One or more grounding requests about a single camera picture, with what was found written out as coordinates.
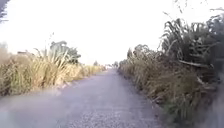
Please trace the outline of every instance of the dry grass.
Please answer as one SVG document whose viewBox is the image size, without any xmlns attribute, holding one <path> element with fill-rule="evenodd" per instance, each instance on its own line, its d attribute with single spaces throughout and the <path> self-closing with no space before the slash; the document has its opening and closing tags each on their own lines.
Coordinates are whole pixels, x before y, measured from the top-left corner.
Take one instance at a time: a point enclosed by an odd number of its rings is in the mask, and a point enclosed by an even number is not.
<svg viewBox="0 0 224 128">
<path fill-rule="evenodd" d="M 223 37 L 224 14 L 206 23 L 168 21 L 161 38 L 162 51 L 138 45 L 120 62 L 119 72 L 161 105 L 173 122 L 190 126 L 218 89 L 224 64 Z"/>
<path fill-rule="evenodd" d="M 170 114 L 175 124 L 191 125 L 202 104 L 210 104 L 214 86 L 200 83 L 195 69 L 170 61 L 165 55 L 148 54 L 120 62 L 119 72 Z"/>
<path fill-rule="evenodd" d="M 82 79 L 104 70 L 101 66 L 83 66 L 71 64 L 64 56 L 54 53 L 39 55 L 10 55 L 6 47 L 1 52 L 8 58 L 1 58 L 0 64 L 0 95 L 17 95 L 49 86 L 60 85 L 67 81 Z"/>
</svg>

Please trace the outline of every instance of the sky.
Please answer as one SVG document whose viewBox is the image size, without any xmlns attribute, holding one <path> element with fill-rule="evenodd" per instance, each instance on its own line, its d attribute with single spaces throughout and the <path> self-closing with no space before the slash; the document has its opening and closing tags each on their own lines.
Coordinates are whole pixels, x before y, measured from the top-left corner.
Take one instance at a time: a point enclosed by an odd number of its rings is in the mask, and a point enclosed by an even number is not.
<svg viewBox="0 0 224 128">
<path fill-rule="evenodd" d="M 193 22 L 207 19 L 208 8 L 224 5 L 221 0 L 199 3 L 189 0 L 191 8 L 179 15 L 172 0 L 11 0 L 0 42 L 16 53 L 64 40 L 77 47 L 81 62 L 110 64 L 125 59 L 128 48 L 138 44 L 156 50 L 170 20 L 163 12 Z"/>
</svg>

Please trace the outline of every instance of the tree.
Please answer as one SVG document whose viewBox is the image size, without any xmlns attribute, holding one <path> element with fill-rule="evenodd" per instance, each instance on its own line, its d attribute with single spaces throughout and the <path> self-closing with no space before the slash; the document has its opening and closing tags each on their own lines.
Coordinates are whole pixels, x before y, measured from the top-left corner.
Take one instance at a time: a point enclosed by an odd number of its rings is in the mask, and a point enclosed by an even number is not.
<svg viewBox="0 0 224 128">
<path fill-rule="evenodd" d="M 113 64 L 113 67 L 117 68 L 119 65 L 118 65 L 118 62 L 115 61 L 114 64 Z"/>
<path fill-rule="evenodd" d="M 71 48 L 67 46 L 67 42 L 60 41 L 60 42 L 52 42 L 50 46 L 50 50 L 56 55 L 56 56 L 65 56 L 66 60 L 70 63 L 78 63 L 78 58 L 81 57 L 80 54 L 78 54 L 78 51 L 76 48 Z"/>
<path fill-rule="evenodd" d="M 127 53 L 127 58 L 131 58 L 133 56 L 132 50 L 129 48 Z"/>
<path fill-rule="evenodd" d="M 95 61 L 95 62 L 93 63 L 93 65 L 94 65 L 94 66 L 99 66 L 99 63 L 98 63 L 97 61 Z"/>
</svg>

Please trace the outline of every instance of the gravel road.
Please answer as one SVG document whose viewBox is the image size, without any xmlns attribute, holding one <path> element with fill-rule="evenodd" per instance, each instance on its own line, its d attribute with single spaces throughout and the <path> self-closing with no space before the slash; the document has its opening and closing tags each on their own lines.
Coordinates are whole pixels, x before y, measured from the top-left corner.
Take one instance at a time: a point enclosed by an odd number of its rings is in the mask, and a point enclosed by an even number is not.
<svg viewBox="0 0 224 128">
<path fill-rule="evenodd" d="M 0 100 L 1 128 L 162 128 L 152 104 L 111 69 L 48 89 Z"/>
</svg>

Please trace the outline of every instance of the roadside vegetation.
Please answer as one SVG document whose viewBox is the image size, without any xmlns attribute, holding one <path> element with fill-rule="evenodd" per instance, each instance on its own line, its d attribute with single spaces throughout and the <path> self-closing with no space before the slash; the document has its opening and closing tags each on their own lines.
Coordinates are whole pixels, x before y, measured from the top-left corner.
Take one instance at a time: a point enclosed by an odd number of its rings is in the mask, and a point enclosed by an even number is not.
<svg viewBox="0 0 224 128">
<path fill-rule="evenodd" d="M 36 54 L 11 54 L 6 45 L 1 44 L 0 55 L 0 96 L 61 85 L 105 70 L 100 65 L 79 63 L 81 55 L 77 49 L 68 47 L 64 41 L 52 42 L 49 49 L 36 49 Z"/>
<path fill-rule="evenodd" d="M 160 105 L 176 127 L 192 127 L 217 94 L 224 59 L 223 16 L 205 23 L 168 21 L 161 50 L 139 44 L 119 63 L 118 71 Z"/>
</svg>

